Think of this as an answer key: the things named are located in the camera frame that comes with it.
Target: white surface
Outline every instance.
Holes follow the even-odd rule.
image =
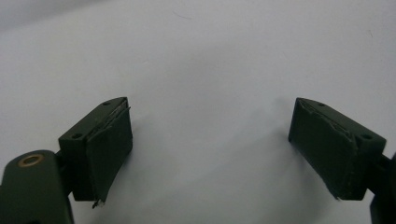
[[[395,3],[2,1],[0,172],[128,96],[134,154],[77,223],[370,223],[372,194],[337,202],[287,134],[302,96],[395,152]]]

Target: round hole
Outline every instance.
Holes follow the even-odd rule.
[[[369,135],[369,134],[362,134],[361,137],[364,138],[364,139],[367,139],[367,140],[370,140],[370,139],[373,138],[373,137],[372,137],[371,135]]]
[[[29,166],[36,165],[36,164],[40,163],[43,160],[44,160],[44,156],[43,155],[34,154],[34,155],[26,156],[25,158],[21,159],[18,162],[18,165],[20,167],[29,167]]]
[[[75,133],[72,135],[72,138],[76,139],[76,138],[80,138],[81,136],[82,136],[82,133]]]

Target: bolt hole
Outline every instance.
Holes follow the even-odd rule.
[[[369,134],[362,134],[361,137],[367,140],[373,139],[373,137]]]
[[[40,163],[42,160],[44,160],[44,156],[43,155],[34,154],[34,155],[30,155],[30,156],[27,156],[27,157],[21,159],[18,162],[18,165],[20,167],[33,166],[33,165],[36,165],[36,164]]]
[[[80,138],[81,136],[82,136],[82,133],[75,133],[72,135],[72,138],[77,139],[77,138]]]

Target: screw hole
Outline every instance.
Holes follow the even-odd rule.
[[[27,157],[21,159],[21,160],[18,162],[18,165],[19,165],[20,167],[33,166],[33,165],[36,165],[36,164],[40,163],[40,162],[43,161],[43,160],[44,160],[44,156],[43,156],[43,155],[41,155],[41,154],[34,154],[34,155],[30,155],[30,156],[27,156]]]
[[[373,139],[373,137],[369,134],[362,134],[361,137],[367,140]]]
[[[81,136],[82,136],[82,133],[75,133],[72,135],[72,138],[77,139],[77,138],[80,138]]]

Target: white background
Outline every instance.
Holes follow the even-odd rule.
[[[371,223],[287,141],[296,97],[396,149],[394,0],[0,3],[0,173],[129,98],[133,156],[76,223]]]

